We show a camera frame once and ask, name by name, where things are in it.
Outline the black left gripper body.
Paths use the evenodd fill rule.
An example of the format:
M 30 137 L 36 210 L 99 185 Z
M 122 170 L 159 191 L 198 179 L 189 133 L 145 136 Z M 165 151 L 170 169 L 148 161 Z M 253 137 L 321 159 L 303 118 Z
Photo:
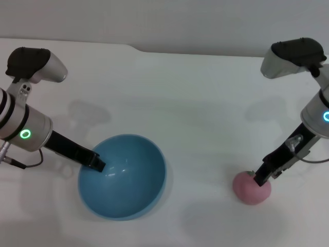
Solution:
M 96 153 L 93 150 L 80 146 L 56 131 L 52 131 L 44 147 L 86 167 L 91 156 Z

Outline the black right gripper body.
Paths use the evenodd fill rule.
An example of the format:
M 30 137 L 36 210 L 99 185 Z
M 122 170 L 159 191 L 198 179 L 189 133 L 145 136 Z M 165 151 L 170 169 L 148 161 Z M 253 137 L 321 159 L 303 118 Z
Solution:
M 309 131 L 302 123 L 293 131 L 288 139 L 297 135 L 302 135 L 303 140 L 295 148 L 295 153 L 299 157 L 306 156 L 310 148 L 319 140 L 319 137 Z M 263 163 L 271 166 L 271 177 L 273 178 L 277 178 L 282 171 L 290 168 L 295 162 L 297 162 L 297 158 L 294 157 L 285 143 L 263 158 Z

